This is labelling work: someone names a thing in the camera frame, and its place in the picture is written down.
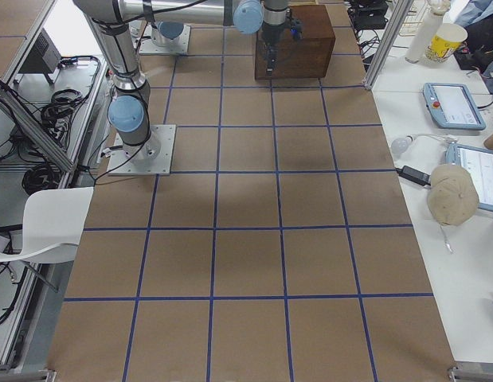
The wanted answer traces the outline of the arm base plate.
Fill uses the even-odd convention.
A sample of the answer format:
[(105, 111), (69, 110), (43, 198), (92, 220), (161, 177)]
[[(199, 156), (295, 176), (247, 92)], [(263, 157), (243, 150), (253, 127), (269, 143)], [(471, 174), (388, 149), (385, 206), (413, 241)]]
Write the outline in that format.
[(142, 146), (124, 146), (119, 134), (115, 134), (115, 146), (111, 152), (107, 171), (112, 176), (139, 176), (170, 174), (174, 150), (176, 126), (174, 124), (151, 125), (151, 136)]
[(151, 40), (151, 24), (147, 25), (146, 32), (141, 37), (139, 54), (140, 55), (186, 55), (189, 48), (190, 26), (184, 25), (182, 35), (173, 45), (157, 46)]

